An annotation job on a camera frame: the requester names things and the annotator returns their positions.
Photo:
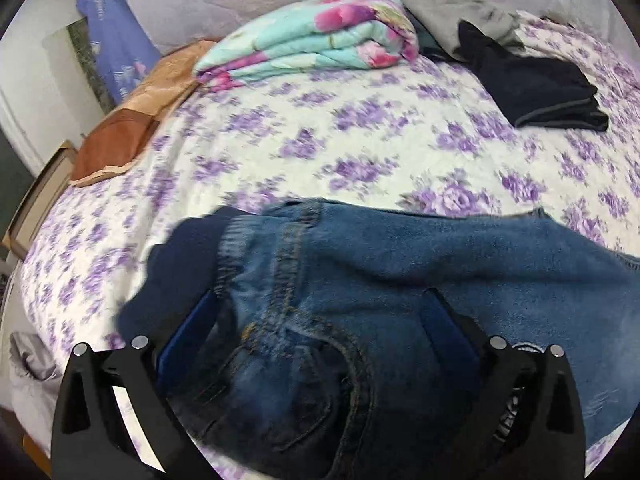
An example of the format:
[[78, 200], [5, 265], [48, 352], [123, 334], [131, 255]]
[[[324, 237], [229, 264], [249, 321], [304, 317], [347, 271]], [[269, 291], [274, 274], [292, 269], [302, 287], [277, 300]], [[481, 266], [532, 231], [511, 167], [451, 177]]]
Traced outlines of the folded black pants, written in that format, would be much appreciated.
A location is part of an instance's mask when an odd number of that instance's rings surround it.
[[598, 89], [570, 61], [516, 55], [475, 25], [458, 25], [460, 55], [514, 128], [608, 130]]

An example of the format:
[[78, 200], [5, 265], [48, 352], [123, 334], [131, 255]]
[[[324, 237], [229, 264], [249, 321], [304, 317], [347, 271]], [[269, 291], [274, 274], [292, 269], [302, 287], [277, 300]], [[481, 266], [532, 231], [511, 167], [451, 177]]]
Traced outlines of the grey garment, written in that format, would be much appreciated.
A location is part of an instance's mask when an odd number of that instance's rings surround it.
[[520, 16], [485, 0], [401, 0], [418, 37], [420, 55], [461, 61], [459, 23], [469, 22], [506, 48], [520, 48]]

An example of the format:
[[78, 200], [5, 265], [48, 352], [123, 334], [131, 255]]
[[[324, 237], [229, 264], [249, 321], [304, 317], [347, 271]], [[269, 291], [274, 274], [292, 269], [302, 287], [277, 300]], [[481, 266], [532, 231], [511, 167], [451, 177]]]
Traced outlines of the purple floral bedspread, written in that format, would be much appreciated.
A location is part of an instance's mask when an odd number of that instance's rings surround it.
[[293, 74], [196, 92], [129, 174], [70, 188], [29, 253], [27, 311], [55, 361], [118, 341], [113, 320], [143, 259], [186, 217], [326, 196], [445, 216], [542, 207], [590, 240], [639, 247], [639, 83], [609, 47], [526, 18], [533, 54], [575, 61], [598, 86], [605, 133], [512, 128], [474, 76], [420, 60]]

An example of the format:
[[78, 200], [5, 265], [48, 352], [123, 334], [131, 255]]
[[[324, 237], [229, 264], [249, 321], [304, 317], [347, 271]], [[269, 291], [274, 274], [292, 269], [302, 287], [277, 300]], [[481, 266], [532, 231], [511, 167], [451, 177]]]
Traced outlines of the folded teal floral blanket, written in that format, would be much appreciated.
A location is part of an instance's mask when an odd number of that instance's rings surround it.
[[193, 75], [213, 92], [310, 70], [377, 70], [418, 56], [400, 0], [305, 0], [255, 18], [211, 47]]

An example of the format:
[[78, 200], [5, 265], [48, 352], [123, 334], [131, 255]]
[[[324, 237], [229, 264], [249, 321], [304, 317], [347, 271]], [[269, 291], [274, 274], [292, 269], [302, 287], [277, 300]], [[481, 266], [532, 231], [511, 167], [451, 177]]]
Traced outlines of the grey cloth beside bed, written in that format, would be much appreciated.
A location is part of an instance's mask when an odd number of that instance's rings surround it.
[[9, 376], [14, 384], [52, 382], [61, 378], [54, 357], [40, 337], [25, 332], [10, 335]]

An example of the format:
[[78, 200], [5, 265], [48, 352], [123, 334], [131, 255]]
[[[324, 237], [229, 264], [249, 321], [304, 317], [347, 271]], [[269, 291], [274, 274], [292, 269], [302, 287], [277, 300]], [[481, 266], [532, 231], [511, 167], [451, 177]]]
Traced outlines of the blue patterned cloth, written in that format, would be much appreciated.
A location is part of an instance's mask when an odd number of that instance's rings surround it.
[[116, 104], [149, 75], [160, 51], [144, 32], [127, 0], [76, 0], [87, 20], [96, 71]]

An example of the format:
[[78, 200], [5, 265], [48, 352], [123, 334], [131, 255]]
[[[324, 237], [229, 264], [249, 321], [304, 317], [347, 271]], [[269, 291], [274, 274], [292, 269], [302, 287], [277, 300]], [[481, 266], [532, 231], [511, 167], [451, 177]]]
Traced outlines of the blue denim jeans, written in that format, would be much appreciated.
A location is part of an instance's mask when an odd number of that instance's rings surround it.
[[588, 442], [639, 401], [638, 259], [540, 209], [220, 208], [151, 249], [116, 326], [126, 340], [174, 332], [158, 378], [186, 431], [278, 479], [435, 468], [491, 335], [567, 352]]

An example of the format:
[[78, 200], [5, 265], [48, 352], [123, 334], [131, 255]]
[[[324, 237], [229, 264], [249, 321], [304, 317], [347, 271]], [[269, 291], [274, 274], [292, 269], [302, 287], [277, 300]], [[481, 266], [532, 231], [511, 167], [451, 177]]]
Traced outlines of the orange brown pillow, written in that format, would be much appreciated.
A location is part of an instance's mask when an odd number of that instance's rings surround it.
[[70, 185], [84, 188], [126, 174], [157, 128], [198, 88], [193, 67], [215, 44], [214, 40], [203, 39], [161, 58], [85, 138]]

